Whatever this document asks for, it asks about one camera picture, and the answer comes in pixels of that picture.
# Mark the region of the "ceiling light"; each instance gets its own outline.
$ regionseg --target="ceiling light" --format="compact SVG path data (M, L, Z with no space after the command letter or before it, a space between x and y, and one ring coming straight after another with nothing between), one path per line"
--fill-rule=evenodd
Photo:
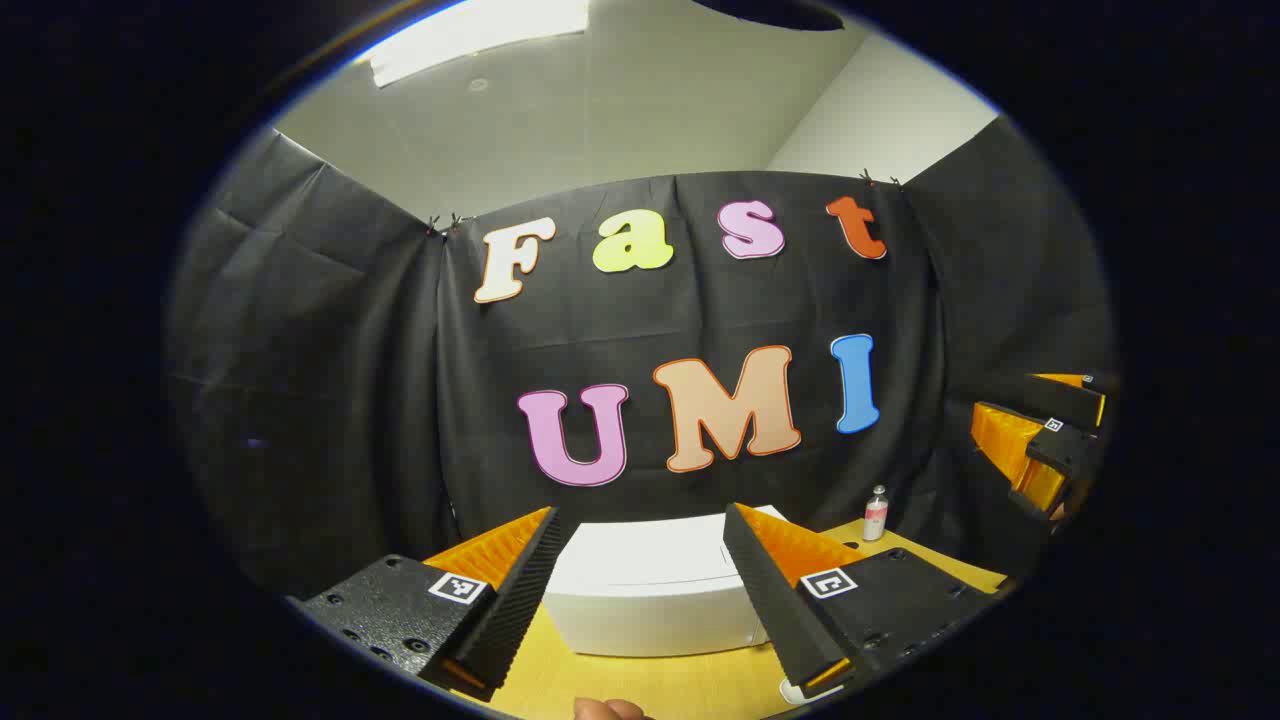
M586 31L588 0L462 0L369 49L378 87L481 50Z

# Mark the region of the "white wall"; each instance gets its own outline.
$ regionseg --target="white wall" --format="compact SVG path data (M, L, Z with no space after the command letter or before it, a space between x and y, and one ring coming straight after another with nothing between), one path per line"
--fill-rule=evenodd
M906 47L873 33L769 163L771 170L906 182L997 110Z

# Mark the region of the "ceiling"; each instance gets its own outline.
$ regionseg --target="ceiling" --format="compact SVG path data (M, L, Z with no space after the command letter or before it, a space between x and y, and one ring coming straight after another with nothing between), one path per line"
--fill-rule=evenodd
M763 169L868 29L803 32L689 0L591 0L589 29L378 88L366 63L275 127L406 210L476 215L602 182ZM468 90L484 78L488 88Z

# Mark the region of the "human hand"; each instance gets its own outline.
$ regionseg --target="human hand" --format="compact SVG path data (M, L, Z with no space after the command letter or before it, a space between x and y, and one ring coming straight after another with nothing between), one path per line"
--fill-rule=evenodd
M586 697L573 698L573 720L653 720L634 702Z

